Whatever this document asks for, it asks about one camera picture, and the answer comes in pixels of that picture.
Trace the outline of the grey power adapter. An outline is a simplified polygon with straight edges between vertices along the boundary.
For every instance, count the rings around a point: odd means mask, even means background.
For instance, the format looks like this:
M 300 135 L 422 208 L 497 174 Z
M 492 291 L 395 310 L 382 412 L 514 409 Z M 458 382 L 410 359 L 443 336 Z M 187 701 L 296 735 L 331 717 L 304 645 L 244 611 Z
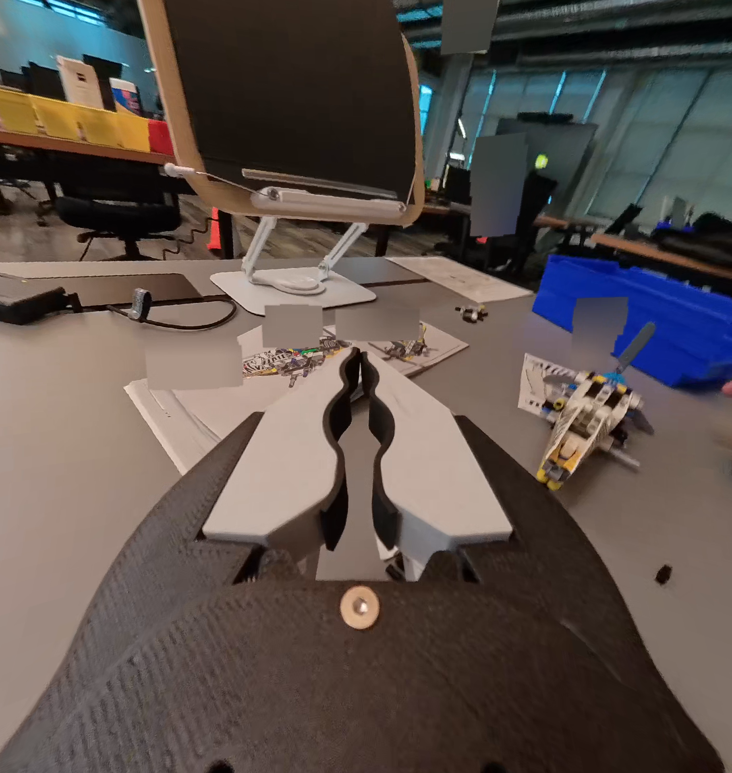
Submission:
M 70 297 L 61 286 L 0 274 L 0 322 L 31 324 L 70 307 Z

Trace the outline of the blue plastic bin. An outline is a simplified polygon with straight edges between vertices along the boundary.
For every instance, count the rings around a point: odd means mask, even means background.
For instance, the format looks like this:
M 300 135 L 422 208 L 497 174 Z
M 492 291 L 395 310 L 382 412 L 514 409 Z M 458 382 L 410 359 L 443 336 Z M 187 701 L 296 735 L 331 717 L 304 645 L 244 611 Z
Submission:
M 673 388 L 732 380 L 732 298 L 724 295 L 638 267 L 553 254 L 532 310 L 570 333 L 580 320 L 582 351 L 594 362 L 620 355 L 653 323 L 636 369 Z

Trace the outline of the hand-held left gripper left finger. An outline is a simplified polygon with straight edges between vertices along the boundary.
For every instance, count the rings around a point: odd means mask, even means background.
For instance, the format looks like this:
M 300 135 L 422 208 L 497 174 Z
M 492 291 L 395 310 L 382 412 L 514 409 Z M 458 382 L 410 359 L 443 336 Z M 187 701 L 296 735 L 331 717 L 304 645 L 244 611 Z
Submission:
M 361 351 L 346 347 L 257 417 L 203 524 L 206 539 L 288 553 L 337 547 L 349 507 L 339 440 L 360 365 Z

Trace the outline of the black monitor with tan edge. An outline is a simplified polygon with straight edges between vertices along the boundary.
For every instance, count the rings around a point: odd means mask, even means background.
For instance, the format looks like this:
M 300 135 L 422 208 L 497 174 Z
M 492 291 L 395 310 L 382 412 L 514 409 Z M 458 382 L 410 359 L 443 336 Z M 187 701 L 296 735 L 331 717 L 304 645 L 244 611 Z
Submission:
M 138 2 L 178 166 L 239 186 L 245 169 L 322 180 L 317 192 L 425 199 L 419 78 L 390 1 Z M 195 182 L 240 214 L 243 193 Z

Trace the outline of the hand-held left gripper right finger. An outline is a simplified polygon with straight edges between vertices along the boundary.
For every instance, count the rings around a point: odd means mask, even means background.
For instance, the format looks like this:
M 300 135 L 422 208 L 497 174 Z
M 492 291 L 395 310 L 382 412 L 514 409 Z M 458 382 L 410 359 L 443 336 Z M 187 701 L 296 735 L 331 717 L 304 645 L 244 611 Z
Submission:
M 405 579 L 417 581 L 436 553 L 509 540 L 512 524 L 459 416 L 371 353 L 361 353 L 361 381 L 379 443 L 373 525 L 398 551 Z

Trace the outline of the black office chair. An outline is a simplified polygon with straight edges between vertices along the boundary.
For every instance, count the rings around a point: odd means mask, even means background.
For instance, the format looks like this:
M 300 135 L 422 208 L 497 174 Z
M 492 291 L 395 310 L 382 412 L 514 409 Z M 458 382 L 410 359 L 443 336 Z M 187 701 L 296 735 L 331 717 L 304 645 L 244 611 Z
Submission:
M 173 233 L 182 225 L 178 204 L 102 202 L 62 196 L 54 202 L 57 216 L 68 226 L 81 229 L 77 242 L 85 247 L 79 258 L 87 256 L 95 239 L 115 239 L 124 253 L 111 261 L 151 261 L 141 254 L 142 240 L 175 240 Z

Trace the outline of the white paper leaflet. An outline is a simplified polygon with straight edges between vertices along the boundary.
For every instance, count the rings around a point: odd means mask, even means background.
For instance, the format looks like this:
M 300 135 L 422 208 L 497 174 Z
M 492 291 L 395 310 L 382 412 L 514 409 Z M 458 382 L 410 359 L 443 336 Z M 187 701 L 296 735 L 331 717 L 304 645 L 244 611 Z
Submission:
M 533 291 L 444 256 L 389 256 L 387 260 L 477 304 L 535 295 Z

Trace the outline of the row of yellow red bins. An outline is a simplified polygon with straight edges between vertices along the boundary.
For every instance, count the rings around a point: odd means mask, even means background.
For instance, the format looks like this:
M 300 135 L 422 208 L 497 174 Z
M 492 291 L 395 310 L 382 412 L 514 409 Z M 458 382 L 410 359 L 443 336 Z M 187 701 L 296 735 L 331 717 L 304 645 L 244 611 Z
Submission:
M 166 122 L 0 87 L 0 130 L 173 156 Z

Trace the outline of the white tub with blue label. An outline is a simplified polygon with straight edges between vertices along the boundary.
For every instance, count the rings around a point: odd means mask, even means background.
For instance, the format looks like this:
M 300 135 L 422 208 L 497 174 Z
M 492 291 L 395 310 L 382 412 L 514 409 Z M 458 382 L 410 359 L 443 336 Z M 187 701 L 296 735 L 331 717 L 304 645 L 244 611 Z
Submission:
M 137 86 L 120 78 L 109 78 L 109 86 L 114 100 L 115 111 L 142 117 Z

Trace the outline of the lego instruction booklet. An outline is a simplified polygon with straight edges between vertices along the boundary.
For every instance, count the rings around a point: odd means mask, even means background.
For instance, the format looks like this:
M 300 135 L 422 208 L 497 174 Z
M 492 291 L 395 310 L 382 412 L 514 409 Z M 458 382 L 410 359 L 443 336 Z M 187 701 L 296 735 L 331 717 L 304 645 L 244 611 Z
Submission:
M 183 475 L 254 412 L 263 412 L 294 388 L 313 381 L 316 371 L 350 345 L 338 340 L 335 326 L 322 329 L 314 349 L 262 347 L 262 328 L 238 338 L 243 354 L 239 386 L 193 391 L 152 390 L 147 380 L 133 381 L 125 392 Z M 420 323 L 420 338 L 398 342 L 356 342 L 407 377 L 461 353 L 468 343 Z

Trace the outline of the zebra striped lego helicopter model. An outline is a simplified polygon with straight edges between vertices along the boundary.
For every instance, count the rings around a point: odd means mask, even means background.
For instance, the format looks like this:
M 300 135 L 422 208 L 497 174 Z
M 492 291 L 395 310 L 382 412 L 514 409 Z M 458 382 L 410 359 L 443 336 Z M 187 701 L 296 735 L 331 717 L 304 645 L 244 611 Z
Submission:
M 624 372 L 656 329 L 655 323 L 646 323 L 618 356 L 613 371 L 541 375 L 546 391 L 542 413 L 552 431 L 535 477 L 545 488 L 560 490 L 598 452 L 629 469 L 640 469 L 640 462 L 626 450 L 630 431 L 652 436 L 654 429 L 643 412 L 643 397 L 628 385 Z

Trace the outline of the zebra sticker sheet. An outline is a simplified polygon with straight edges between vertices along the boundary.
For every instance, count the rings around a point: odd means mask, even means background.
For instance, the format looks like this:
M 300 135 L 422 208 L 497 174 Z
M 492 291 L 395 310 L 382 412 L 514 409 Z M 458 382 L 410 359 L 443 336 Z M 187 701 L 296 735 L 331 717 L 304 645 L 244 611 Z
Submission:
M 569 398 L 577 386 L 577 370 L 525 353 L 517 406 L 528 413 L 553 421 L 555 403 Z

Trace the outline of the background office desk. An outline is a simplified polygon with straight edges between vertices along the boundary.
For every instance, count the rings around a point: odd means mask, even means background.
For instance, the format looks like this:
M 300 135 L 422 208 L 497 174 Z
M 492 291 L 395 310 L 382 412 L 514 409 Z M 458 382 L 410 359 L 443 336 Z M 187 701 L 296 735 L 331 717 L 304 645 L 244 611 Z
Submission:
M 0 130 L 0 181 L 132 195 L 194 195 L 182 179 L 164 172 L 172 157 L 48 136 Z
M 693 257 L 682 256 L 661 250 L 656 246 L 651 246 L 642 242 L 626 240 L 620 237 L 613 237 L 607 234 L 591 234 L 587 242 L 594 246 L 604 246 L 619 253 L 639 256 L 664 264 L 678 266 L 691 271 L 700 272 L 705 275 L 720 277 L 732 281 L 732 268 L 706 263 Z

